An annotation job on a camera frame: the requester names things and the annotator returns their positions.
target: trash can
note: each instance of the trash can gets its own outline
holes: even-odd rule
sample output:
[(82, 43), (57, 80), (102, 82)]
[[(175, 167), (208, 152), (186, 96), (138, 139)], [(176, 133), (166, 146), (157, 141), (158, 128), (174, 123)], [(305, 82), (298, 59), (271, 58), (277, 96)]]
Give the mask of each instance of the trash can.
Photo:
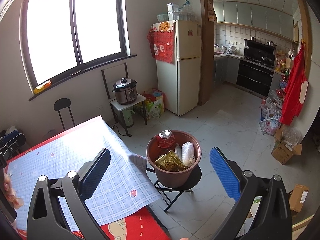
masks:
[(159, 182), (168, 188), (177, 188), (181, 187), (189, 178), (191, 171), (199, 164), (201, 159), (201, 147), (198, 140), (191, 134), (179, 130), (172, 130), (172, 133), (175, 136), (176, 143), (182, 147), (186, 142), (192, 142), (195, 154), (195, 163), (184, 171), (164, 171), (158, 168), (154, 162), (160, 156), (161, 149), (157, 144), (157, 135), (155, 135), (148, 143), (147, 146), (147, 159), (150, 165), (154, 168)]

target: window sill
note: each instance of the window sill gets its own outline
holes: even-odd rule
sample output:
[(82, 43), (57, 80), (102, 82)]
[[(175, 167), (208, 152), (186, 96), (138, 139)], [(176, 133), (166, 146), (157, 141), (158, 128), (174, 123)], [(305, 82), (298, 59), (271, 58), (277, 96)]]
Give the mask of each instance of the window sill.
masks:
[(81, 70), (81, 71), (78, 72), (78, 73), (75, 73), (75, 74), (73, 74), (73, 75), (70, 75), (70, 76), (68, 76), (68, 77), (66, 77), (66, 78), (64, 78), (64, 79), (62, 79), (62, 80), (60, 80), (60, 81), (58, 81), (58, 82), (55, 82), (55, 83), (51, 84), (50, 87), (48, 87), (47, 89), (41, 91), (40, 93), (34, 94), (33, 97), (29, 98), (29, 102), (30, 102), (31, 100), (35, 99), (36, 97), (38, 97), (39, 95), (43, 94), (44, 92), (50, 90), (51, 88), (54, 88), (55, 86), (57, 86), (57, 85), (65, 82), (65, 81), (67, 81), (67, 80), (69, 80), (69, 79), (71, 79), (71, 78), (73, 78), (73, 77), (76, 77), (76, 76), (78, 76), (78, 75), (81, 75), (81, 74), (83, 74), (83, 73), (86, 73), (86, 72), (88, 72), (88, 71), (90, 71), (90, 70), (94, 70), (94, 69), (97, 69), (97, 68), (99, 68), (99, 67), (102, 67), (102, 66), (105, 66), (105, 65), (109, 65), (109, 64), (111, 64), (111, 63), (114, 63), (114, 62), (117, 62), (117, 61), (121, 61), (121, 60), (124, 60), (124, 59), (136, 57), (136, 56), (137, 56), (137, 55), (134, 54), (134, 55), (131, 55), (131, 56), (120, 57), (120, 58), (116, 58), (116, 59), (113, 59), (113, 60), (110, 60), (110, 61), (107, 61), (107, 62), (104, 62), (104, 63), (97, 64), (97, 65), (95, 65), (95, 66), (92, 66), (92, 67), (88, 67), (88, 68), (86, 68), (86, 69), (83, 69), (83, 70)]

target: human hand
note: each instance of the human hand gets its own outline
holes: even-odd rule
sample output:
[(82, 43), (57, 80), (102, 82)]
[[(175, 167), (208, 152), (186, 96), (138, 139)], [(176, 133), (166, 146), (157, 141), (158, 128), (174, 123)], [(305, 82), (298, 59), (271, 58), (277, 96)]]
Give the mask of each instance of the human hand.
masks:
[(13, 207), (15, 209), (19, 209), (24, 204), (24, 201), (16, 196), (16, 191), (11, 186), (11, 178), (6, 173), (4, 173), (3, 184), (5, 190), (5, 198), (7, 199), (7, 201), (13, 203)]

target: small white table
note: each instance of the small white table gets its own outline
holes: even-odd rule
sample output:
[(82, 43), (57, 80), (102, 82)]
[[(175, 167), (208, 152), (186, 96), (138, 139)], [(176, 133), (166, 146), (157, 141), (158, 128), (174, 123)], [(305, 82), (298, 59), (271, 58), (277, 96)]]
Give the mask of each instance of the small white table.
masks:
[[(125, 110), (125, 109), (128, 109), (131, 106), (134, 106), (134, 105), (142, 102), (144, 123), (145, 123), (145, 125), (147, 125), (148, 123), (147, 123), (146, 104), (145, 104), (144, 100), (146, 100), (146, 98), (144, 96), (140, 95), (140, 94), (138, 94), (138, 97), (134, 102), (132, 102), (130, 104), (127, 104), (127, 105), (119, 104), (118, 101), (115, 98), (109, 100), (109, 103), (110, 103), (110, 106), (111, 106), (111, 110), (112, 110), (112, 113), (113, 113), (113, 117), (114, 117), (116, 123), (118, 122), (119, 124), (121, 124), (121, 126), (125, 130), (126, 135), (129, 136), (129, 137), (131, 137), (132, 135), (129, 134), (129, 132), (128, 132), (128, 128), (127, 128), (127, 126), (125, 124), (125, 120), (124, 120), (124, 116), (123, 116), (122, 111)], [(117, 114), (115, 113), (115, 109), (117, 109), (119, 111), (120, 119), (118, 118)]]

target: power outlet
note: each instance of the power outlet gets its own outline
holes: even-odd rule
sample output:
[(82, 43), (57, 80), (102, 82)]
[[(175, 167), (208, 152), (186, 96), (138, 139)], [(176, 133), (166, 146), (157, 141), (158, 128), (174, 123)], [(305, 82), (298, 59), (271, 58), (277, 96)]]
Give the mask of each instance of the power outlet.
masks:
[(237, 42), (235, 42), (235, 41), (229, 41), (229, 44), (237, 45)]
[(102, 113), (103, 107), (102, 107), (102, 106), (98, 106), (98, 107), (97, 107), (97, 110), (99, 111), (99, 113)]

